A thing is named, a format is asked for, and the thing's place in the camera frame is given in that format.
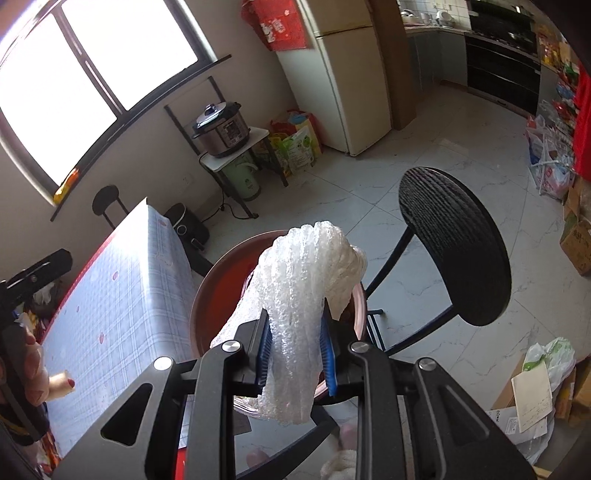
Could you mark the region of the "person's left hand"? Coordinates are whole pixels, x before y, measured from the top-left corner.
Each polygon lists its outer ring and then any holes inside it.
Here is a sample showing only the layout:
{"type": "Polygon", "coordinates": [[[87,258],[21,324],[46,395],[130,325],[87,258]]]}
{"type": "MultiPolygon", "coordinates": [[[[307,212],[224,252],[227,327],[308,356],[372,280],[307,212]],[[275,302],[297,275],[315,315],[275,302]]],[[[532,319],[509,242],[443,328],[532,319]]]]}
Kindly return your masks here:
{"type": "Polygon", "coordinates": [[[26,313],[19,315],[25,328],[25,394],[27,400],[34,406],[40,406],[47,401],[63,398],[75,390],[75,381],[64,370],[50,376],[44,366],[43,349],[30,331],[30,319],[26,313]]]}

